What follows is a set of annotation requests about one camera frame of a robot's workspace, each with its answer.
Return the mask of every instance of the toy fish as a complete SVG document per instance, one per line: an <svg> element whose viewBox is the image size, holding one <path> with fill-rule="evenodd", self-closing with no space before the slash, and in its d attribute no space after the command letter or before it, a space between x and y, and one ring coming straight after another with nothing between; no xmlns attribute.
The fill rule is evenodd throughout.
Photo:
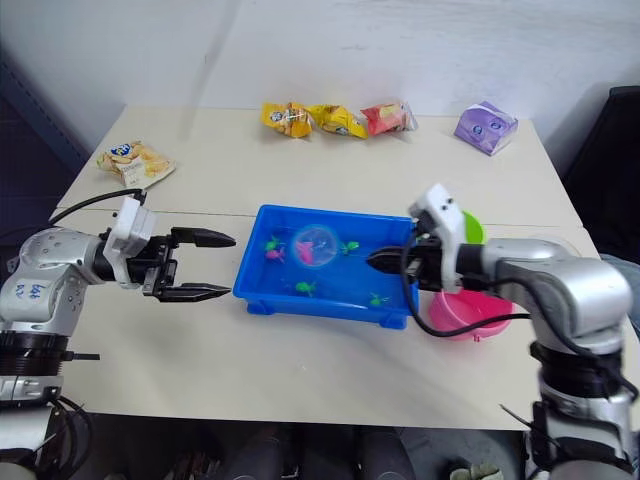
<svg viewBox="0 0 640 480"><path fill-rule="evenodd" d="M358 242L343 243L341 247L342 254L349 255L349 253L353 252L354 250L357 250L358 248L360 248L360 244Z"/></svg>
<svg viewBox="0 0 640 480"><path fill-rule="evenodd" d="M280 247L279 250L268 250L264 254L264 256L269 260L280 260L282 263L284 263L284 248Z"/></svg>
<svg viewBox="0 0 640 480"><path fill-rule="evenodd" d="M381 307L383 303L387 303L389 301L389 297L382 298L377 293L372 293L371 297L372 298L369 302L369 305L371 305L372 307Z"/></svg>
<svg viewBox="0 0 640 480"><path fill-rule="evenodd" d="M313 242L296 242L296 253L305 265L313 265Z"/></svg>
<svg viewBox="0 0 640 480"><path fill-rule="evenodd" d="M296 292L306 293L310 297L313 297L313 292L316 291L316 282L298 282L296 283Z"/></svg>
<svg viewBox="0 0 640 480"><path fill-rule="evenodd" d="M264 249L267 252L270 252L271 250L275 250L276 248L278 248L278 245L280 245L280 240L278 240L278 237L274 237L273 235L271 235L271 240L269 240L265 246Z"/></svg>

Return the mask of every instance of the green bowl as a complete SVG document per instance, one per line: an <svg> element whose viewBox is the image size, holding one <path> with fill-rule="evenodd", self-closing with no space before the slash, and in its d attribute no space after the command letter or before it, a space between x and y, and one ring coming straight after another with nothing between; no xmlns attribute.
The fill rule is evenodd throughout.
<svg viewBox="0 0 640 480"><path fill-rule="evenodd" d="M463 211L464 224L467 231L467 243L482 244L487 241L484 227L476 217L469 212Z"/></svg>

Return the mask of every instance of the blue plastic tray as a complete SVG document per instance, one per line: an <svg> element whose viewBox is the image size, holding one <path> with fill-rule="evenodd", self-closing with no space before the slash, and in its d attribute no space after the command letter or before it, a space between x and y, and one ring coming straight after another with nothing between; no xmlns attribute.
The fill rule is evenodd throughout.
<svg viewBox="0 0 640 480"><path fill-rule="evenodd" d="M292 239L309 225L326 226L340 242L357 241L360 246L348 255L339 252L323 267L305 267L294 258ZM409 218L263 205L233 294L247 300L249 313L318 315L403 329L410 312L400 277L374 270L366 259L381 247L404 244L410 230ZM283 244L284 262L265 257L265 246L272 236ZM298 291L296 285L300 282L313 285L313 292ZM415 287L413 297L417 305ZM380 301L372 303L374 298Z"/></svg>

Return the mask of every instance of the white wall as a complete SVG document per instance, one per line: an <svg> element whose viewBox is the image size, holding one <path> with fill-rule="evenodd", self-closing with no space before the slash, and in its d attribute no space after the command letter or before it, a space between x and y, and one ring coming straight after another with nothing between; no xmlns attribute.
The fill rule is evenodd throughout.
<svg viewBox="0 0 640 480"><path fill-rule="evenodd" d="M0 40L91 149L126 103L488 99L562 170L607 89L640 81L638 0L0 0Z"/></svg>

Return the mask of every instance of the purple package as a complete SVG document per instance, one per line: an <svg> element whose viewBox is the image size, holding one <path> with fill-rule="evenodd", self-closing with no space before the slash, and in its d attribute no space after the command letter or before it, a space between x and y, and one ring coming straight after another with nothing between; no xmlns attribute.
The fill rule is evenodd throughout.
<svg viewBox="0 0 640 480"><path fill-rule="evenodd" d="M504 148L518 130L518 119L489 102L477 103L460 116L454 135L493 155Z"/></svg>

